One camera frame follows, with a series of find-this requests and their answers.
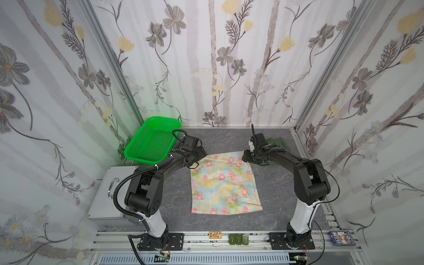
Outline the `green skirt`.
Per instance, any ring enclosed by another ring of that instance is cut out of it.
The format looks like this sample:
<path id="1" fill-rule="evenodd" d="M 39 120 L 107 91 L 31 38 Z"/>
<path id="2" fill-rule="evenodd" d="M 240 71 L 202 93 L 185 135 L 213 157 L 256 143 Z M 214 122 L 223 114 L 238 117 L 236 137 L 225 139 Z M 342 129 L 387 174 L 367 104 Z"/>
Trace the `green skirt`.
<path id="1" fill-rule="evenodd" d="M 286 141 L 283 138 L 268 138 L 267 142 L 268 142 L 269 145 L 277 145 L 281 149 L 288 151 L 288 152 L 291 152 L 288 144 L 286 143 Z"/>

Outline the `floral pastel skirt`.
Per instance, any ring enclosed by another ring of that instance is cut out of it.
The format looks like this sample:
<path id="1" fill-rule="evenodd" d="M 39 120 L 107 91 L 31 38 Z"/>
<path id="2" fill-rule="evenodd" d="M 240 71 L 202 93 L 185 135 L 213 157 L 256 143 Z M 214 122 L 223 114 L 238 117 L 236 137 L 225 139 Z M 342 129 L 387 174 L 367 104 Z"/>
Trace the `floral pastel skirt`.
<path id="1" fill-rule="evenodd" d="M 191 169 L 192 213 L 238 215 L 260 212 L 253 170 L 244 152 L 208 155 Z"/>

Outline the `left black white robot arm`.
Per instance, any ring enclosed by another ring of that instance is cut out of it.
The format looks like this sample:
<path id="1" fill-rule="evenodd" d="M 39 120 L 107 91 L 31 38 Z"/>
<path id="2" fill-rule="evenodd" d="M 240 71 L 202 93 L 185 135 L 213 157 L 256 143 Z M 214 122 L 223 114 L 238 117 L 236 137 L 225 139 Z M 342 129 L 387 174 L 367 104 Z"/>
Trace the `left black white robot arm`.
<path id="1" fill-rule="evenodd" d="M 139 238 L 144 250 L 163 250 L 170 244 L 169 229 L 160 213 L 165 178 L 184 167 L 196 169 L 206 156 L 201 139 L 184 135 L 162 162 L 136 169 L 117 185 L 112 195 L 115 208 L 141 221 L 146 228 L 139 236 L 129 235 L 130 242 Z"/>

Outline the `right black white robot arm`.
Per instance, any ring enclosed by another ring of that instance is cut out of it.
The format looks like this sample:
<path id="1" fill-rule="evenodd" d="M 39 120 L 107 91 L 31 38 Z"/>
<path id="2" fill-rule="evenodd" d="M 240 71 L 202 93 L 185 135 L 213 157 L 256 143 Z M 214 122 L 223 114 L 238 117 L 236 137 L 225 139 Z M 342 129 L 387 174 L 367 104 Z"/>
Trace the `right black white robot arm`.
<path id="1" fill-rule="evenodd" d="M 262 133 L 255 133 L 253 125 L 251 129 L 249 149 L 244 151 L 242 160 L 260 166 L 273 162 L 293 174 L 297 205 L 287 225 L 285 239 L 289 248 L 298 249 L 311 240 L 311 225 L 316 209 L 331 192 L 327 172 L 320 160 L 299 157 L 276 144 L 269 144 Z"/>

